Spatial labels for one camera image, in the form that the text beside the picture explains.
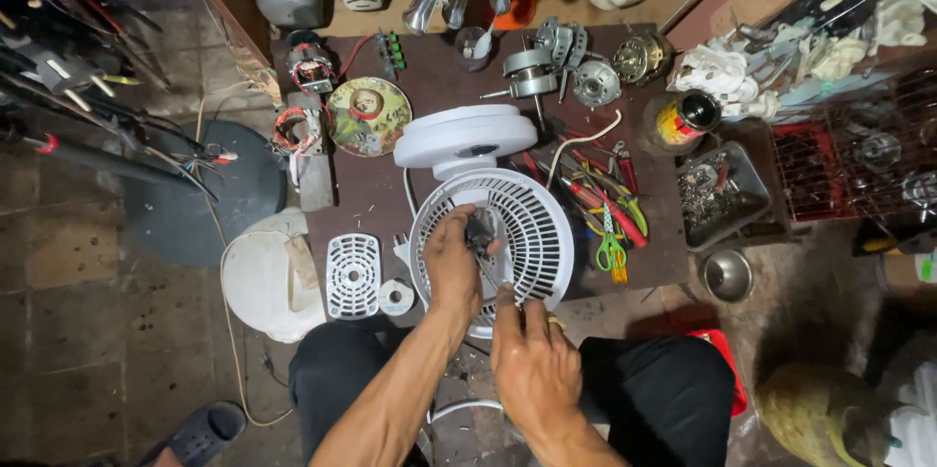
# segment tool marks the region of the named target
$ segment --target metal bowl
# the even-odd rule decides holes
[[[719,300],[736,303],[752,293],[754,274],[745,255],[734,249],[724,249],[709,255],[703,262],[700,281]]]

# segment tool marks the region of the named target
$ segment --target tile floor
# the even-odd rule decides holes
[[[142,86],[124,90],[124,100],[184,122],[196,117],[205,93],[205,114],[269,136],[276,112],[268,98],[242,84],[218,93],[243,78],[204,7],[193,4],[155,14],[171,37],[145,34],[173,90]],[[92,142],[108,139],[48,125]],[[108,174],[22,151],[0,154],[0,170],[0,406],[7,413],[0,461],[108,456],[132,464],[193,409],[238,400],[217,270],[172,266],[141,252],[123,234],[119,183]],[[566,302],[557,313],[576,343],[720,326],[749,395],[785,358],[861,372],[881,297],[872,269],[849,257],[847,229],[818,227],[794,244],[747,249],[757,283],[738,305],[716,303],[691,282],[696,299],[673,285]],[[287,409],[286,390],[261,357],[269,354],[284,378],[294,345],[231,321],[250,409],[273,419]],[[828,337],[804,341],[814,326]],[[439,402],[494,394],[487,358],[463,347]],[[215,464],[297,465],[296,429],[293,415],[251,426]],[[438,433],[439,457],[452,466],[526,465],[530,458],[501,415],[487,409],[454,413]],[[733,420],[728,464],[798,463],[751,404]]]

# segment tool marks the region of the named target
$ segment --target person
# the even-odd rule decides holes
[[[355,323],[317,326],[289,364],[308,467],[427,465],[414,445],[439,380],[482,306],[465,245],[474,205],[424,249],[432,298],[392,354]],[[504,412],[545,467],[723,465],[734,391],[719,351],[692,337],[586,339],[577,349],[544,303],[496,298],[491,367]],[[591,425],[610,424],[607,442]]]

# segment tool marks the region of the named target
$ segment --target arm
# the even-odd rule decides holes
[[[507,284],[497,305],[491,367],[504,412],[537,460],[545,467],[627,467],[579,410],[579,352],[559,325],[547,322],[544,303],[528,300],[522,314]]]
[[[443,217],[424,248],[432,300],[420,324],[329,430],[309,467],[397,467],[416,441],[446,365],[482,307],[478,267],[465,245],[474,205]]]

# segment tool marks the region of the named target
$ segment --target ring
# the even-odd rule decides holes
[[[561,320],[559,319],[559,317],[556,317],[555,315],[551,315],[551,316],[546,320],[546,323],[548,323],[548,324],[553,323],[554,325],[559,326],[559,329],[560,329],[560,330],[562,330],[562,331],[564,331],[564,332],[566,331],[566,323],[563,322],[563,321],[561,321]]]

